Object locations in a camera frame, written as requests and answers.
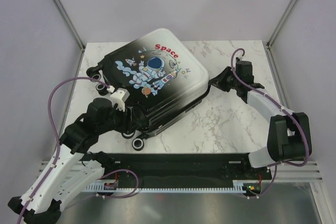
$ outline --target wheel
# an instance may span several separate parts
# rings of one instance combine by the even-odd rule
[[[89,68],[88,70],[86,70],[86,75],[96,80],[100,80],[101,78],[101,74],[99,73],[97,68]]]
[[[132,147],[136,151],[141,151],[145,147],[145,143],[142,138],[137,137],[132,141]]]
[[[100,95],[107,95],[109,92],[107,91],[107,88],[103,84],[97,84],[96,90]]]
[[[131,133],[131,134],[121,133],[121,135],[122,135],[123,138],[131,139],[131,138],[134,137],[135,131],[133,133]]]

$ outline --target wall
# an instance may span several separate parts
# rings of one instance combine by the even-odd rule
[[[47,101],[76,73],[80,49],[51,0],[0,0],[0,216],[16,223],[7,203],[24,193],[50,158],[54,141]],[[53,100],[60,122],[69,87]]]
[[[290,0],[61,0],[81,39],[116,42],[156,28],[180,40],[267,40]]]
[[[313,158],[336,209],[336,1],[299,0],[273,46],[291,107],[310,118]]]

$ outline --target black suitcase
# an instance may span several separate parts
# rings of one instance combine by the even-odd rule
[[[133,138],[135,150],[144,139],[158,135],[201,103],[209,93],[207,70],[167,29],[155,30],[105,55],[89,77],[100,79],[115,90],[129,92],[125,103],[126,120],[122,136]],[[108,94],[98,84],[101,95]]]

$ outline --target table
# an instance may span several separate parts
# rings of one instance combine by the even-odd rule
[[[86,76],[89,67],[126,42],[88,43],[79,70]],[[208,70],[210,78],[230,65],[232,52],[244,48],[244,59],[253,63],[255,82],[265,86],[279,100],[260,40],[241,41],[184,41],[183,44]],[[65,126],[86,112],[88,104],[99,97],[96,84],[87,80],[76,83]],[[246,105],[232,90],[223,92],[214,87],[209,95],[180,121],[156,137],[145,141],[141,153],[245,153],[256,151],[267,143],[269,124],[252,107]],[[137,153],[131,141],[118,132],[101,135],[89,151],[106,153]]]

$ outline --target gray floor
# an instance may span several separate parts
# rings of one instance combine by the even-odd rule
[[[80,194],[75,201],[88,194]],[[275,184],[260,199],[229,194],[138,194],[91,198],[62,214],[57,224],[321,223],[309,185]]]

